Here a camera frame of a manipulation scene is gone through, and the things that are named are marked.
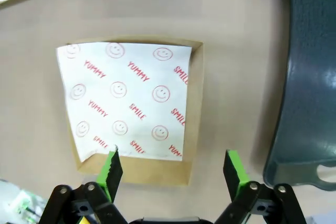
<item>handle hole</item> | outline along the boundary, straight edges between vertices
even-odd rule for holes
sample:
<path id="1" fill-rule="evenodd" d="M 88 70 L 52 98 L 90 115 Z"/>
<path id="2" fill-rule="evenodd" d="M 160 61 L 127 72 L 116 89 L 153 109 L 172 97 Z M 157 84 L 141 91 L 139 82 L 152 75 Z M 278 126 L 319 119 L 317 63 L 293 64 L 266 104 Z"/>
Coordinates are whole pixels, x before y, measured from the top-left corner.
<path id="1" fill-rule="evenodd" d="M 324 165 L 319 165 L 317 167 L 317 175 L 325 182 L 336 183 L 336 166 L 326 167 Z"/>

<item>tabletop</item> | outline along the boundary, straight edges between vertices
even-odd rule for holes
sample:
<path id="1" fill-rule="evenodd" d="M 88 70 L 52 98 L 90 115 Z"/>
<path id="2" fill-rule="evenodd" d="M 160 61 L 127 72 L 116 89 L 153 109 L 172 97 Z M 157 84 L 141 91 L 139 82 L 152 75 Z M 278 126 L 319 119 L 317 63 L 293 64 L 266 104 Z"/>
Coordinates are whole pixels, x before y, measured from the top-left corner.
<path id="1" fill-rule="evenodd" d="M 77 188 L 55 48 L 83 38 L 160 35 L 204 43 L 202 122 L 187 187 L 121 184 L 128 221 L 200 216 L 230 202 L 222 167 L 238 150 L 251 179 L 262 171 L 286 75 L 288 0 L 17 0 L 0 7 L 0 177 L 43 197 Z M 295 187 L 306 216 L 336 207 L 336 193 Z"/>

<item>metal bolt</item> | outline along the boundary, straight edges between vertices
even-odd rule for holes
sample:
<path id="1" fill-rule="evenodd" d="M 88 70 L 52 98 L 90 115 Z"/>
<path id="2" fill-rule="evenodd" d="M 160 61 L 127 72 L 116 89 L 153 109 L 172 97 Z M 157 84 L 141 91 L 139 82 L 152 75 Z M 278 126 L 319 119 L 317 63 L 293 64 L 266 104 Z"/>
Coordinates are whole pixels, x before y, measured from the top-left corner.
<path id="1" fill-rule="evenodd" d="M 257 189 L 258 189 L 258 185 L 257 185 L 256 183 L 251 183 L 251 184 L 250 184 L 250 188 L 251 188 L 252 190 L 257 190 Z"/>
<path id="2" fill-rule="evenodd" d="M 281 193 L 285 193 L 286 192 L 286 189 L 284 186 L 279 186 L 278 190 L 281 192 Z"/>
<path id="3" fill-rule="evenodd" d="M 89 191 L 92 191 L 94 188 L 95 188 L 95 187 L 94 187 L 93 184 L 91 184 L 91 185 L 88 186 Z"/>
<path id="4" fill-rule="evenodd" d="M 61 192 L 61 194 L 65 194 L 67 192 L 67 189 L 65 187 L 62 187 L 60 192 Z"/>

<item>smiley face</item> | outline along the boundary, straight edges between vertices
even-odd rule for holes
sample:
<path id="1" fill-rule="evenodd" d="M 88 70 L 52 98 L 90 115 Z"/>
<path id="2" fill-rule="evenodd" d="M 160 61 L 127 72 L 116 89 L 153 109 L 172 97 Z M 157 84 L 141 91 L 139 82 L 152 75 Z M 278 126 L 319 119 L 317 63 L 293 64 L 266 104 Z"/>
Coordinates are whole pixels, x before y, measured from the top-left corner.
<path id="1" fill-rule="evenodd" d="M 86 134 L 88 134 L 89 129 L 89 124 L 86 121 L 81 121 L 79 124 L 77 124 L 76 135 L 78 137 L 84 137 Z"/>
<path id="2" fill-rule="evenodd" d="M 157 102 L 166 102 L 170 97 L 170 91 L 166 86 L 157 86 L 153 90 L 152 96 Z"/>
<path id="3" fill-rule="evenodd" d="M 173 52 L 168 48 L 161 47 L 154 51 L 153 56 L 158 60 L 165 61 L 173 57 Z"/>
<path id="4" fill-rule="evenodd" d="M 112 130 L 116 135 L 125 135 L 128 131 L 127 124 L 124 121 L 115 121 L 112 125 Z"/>
<path id="5" fill-rule="evenodd" d="M 65 46 L 65 55 L 69 59 L 74 59 L 79 52 L 80 52 L 80 47 L 78 44 L 71 44 L 71 45 Z"/>
<path id="6" fill-rule="evenodd" d="M 155 126 L 152 130 L 152 137 L 158 141 L 166 140 L 168 135 L 169 135 L 169 132 L 167 128 L 162 125 Z"/>
<path id="7" fill-rule="evenodd" d="M 112 58 L 119 59 L 125 54 L 125 49 L 121 44 L 113 42 L 106 46 L 106 53 Z"/>
<path id="8" fill-rule="evenodd" d="M 81 99 L 86 92 L 86 87 L 83 84 L 77 84 L 70 92 L 70 97 L 74 100 Z"/>
<path id="9" fill-rule="evenodd" d="M 110 90 L 111 90 L 111 94 L 115 98 L 122 98 L 127 93 L 127 87 L 121 81 L 116 81 L 116 82 L 112 83 Z"/>

